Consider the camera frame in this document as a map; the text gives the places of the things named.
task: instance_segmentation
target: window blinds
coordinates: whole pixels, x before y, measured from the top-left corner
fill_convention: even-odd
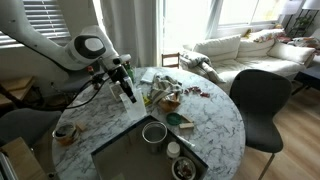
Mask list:
[[[71,37],[56,0],[23,0],[32,27],[43,36],[64,45]],[[0,31],[0,47],[19,44]]]

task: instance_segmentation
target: marble table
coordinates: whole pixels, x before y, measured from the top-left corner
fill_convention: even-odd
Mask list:
[[[198,94],[183,95],[181,105],[175,110],[194,120],[195,128],[185,133],[165,121],[166,114],[158,106],[148,106],[147,113],[164,122],[176,135],[194,144],[192,150],[205,161],[209,169],[205,179],[232,179],[240,165],[245,147],[245,131],[241,115],[229,98],[218,86],[193,73],[172,69],[154,68],[182,83],[183,88],[198,86],[210,98]],[[140,79],[147,68],[136,69],[135,87],[144,93],[151,85],[141,83]],[[70,106],[88,100],[95,90],[85,89]],[[72,145],[63,147],[52,142],[53,162],[60,179],[99,179],[91,152],[106,143],[139,120],[129,120],[122,102],[116,102],[108,84],[85,106],[63,112],[58,124],[82,122],[86,131]]]

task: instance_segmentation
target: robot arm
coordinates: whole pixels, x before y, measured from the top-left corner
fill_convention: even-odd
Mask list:
[[[128,76],[112,42],[98,26],[89,26],[66,46],[59,46],[42,36],[29,23],[22,0],[0,1],[0,31],[46,56],[68,70],[81,70],[99,59],[99,64],[113,82],[119,81],[124,92],[134,103],[136,100],[125,78]]]

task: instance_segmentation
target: couch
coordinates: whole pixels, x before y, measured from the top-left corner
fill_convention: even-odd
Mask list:
[[[314,48],[295,47],[275,39],[254,42],[240,35],[185,45],[180,66],[217,84],[229,94],[236,75],[245,69],[261,69],[293,80],[314,57]]]

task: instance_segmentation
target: chair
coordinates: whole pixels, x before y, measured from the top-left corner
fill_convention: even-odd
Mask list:
[[[179,69],[179,61],[180,61],[180,53],[174,53],[174,54],[162,54],[162,67],[177,67]],[[172,63],[173,58],[177,58],[176,63]]]
[[[283,149],[273,117],[286,104],[290,94],[288,79],[262,70],[241,71],[232,83],[230,98],[242,116],[246,146],[272,153],[259,179],[266,173],[275,153]]]
[[[60,111],[38,111],[28,108],[10,111],[0,118],[0,146],[22,137],[32,147],[52,125],[58,122]]]

